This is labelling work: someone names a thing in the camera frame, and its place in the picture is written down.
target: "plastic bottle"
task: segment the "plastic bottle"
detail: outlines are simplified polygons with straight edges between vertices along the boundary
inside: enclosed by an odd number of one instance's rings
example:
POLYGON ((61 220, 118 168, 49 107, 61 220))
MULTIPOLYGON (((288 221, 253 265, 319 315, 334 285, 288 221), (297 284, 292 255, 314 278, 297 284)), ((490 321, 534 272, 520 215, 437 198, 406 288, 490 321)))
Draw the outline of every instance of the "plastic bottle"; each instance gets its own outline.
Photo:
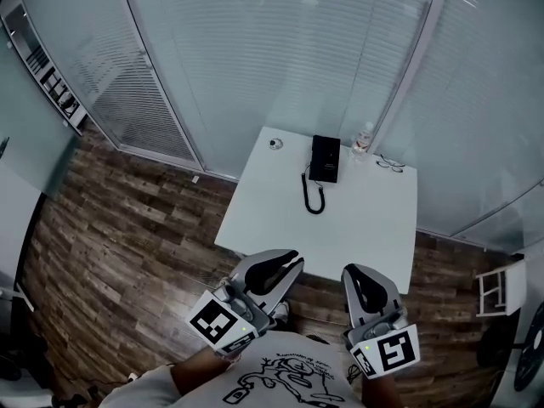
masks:
POLYGON ((372 122, 367 122, 365 124, 365 129, 357 133, 357 137, 351 145, 351 154, 354 157, 362 157, 366 153, 368 145, 370 145, 372 140, 373 130, 374 124, 372 124, 372 122))

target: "shoe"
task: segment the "shoe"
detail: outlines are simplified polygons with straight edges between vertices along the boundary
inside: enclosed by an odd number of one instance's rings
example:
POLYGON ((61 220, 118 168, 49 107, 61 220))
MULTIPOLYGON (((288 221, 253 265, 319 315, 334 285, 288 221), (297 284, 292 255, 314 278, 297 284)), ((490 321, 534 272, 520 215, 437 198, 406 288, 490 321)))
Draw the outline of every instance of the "shoe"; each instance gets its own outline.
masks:
POLYGON ((283 301, 275 306, 275 309, 272 311, 270 317, 286 324, 289 320, 289 310, 289 303, 287 301, 283 301))

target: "table top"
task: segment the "table top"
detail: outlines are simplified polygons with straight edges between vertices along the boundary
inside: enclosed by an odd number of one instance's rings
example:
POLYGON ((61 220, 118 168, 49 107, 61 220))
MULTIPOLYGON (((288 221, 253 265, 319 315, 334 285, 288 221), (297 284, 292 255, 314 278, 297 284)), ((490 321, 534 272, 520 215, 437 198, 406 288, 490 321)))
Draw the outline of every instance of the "table top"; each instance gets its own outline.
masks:
MULTIPOLYGON (((337 183, 323 183, 326 208, 306 210, 301 174, 309 165, 312 138, 264 127, 229 204, 216 245, 242 254, 295 249, 304 272, 340 280, 356 263, 379 270, 407 293, 414 256, 417 171, 395 173, 367 155, 355 160, 342 146, 337 183), (283 142, 271 150, 269 141, 283 142)), ((308 181, 310 206, 318 186, 308 181)))

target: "black box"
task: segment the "black box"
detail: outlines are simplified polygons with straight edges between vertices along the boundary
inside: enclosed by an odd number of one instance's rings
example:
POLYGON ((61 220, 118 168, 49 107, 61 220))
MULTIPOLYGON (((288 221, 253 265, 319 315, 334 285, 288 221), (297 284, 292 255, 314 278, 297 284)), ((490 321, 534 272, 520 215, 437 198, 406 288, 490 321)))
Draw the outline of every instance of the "black box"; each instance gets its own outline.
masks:
POLYGON ((309 165, 309 179, 336 183, 339 157, 340 139, 315 135, 312 142, 312 161, 309 165))

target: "white t-shirt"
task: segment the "white t-shirt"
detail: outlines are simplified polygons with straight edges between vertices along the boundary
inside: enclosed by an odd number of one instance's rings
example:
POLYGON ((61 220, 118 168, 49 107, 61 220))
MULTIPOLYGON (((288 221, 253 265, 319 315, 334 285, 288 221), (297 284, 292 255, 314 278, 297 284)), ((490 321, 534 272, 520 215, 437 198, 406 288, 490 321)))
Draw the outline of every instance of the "white t-shirt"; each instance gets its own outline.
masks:
POLYGON ((167 366, 114 390, 100 408, 360 408, 339 355, 293 332, 271 331, 254 340, 225 373, 180 396, 167 366))

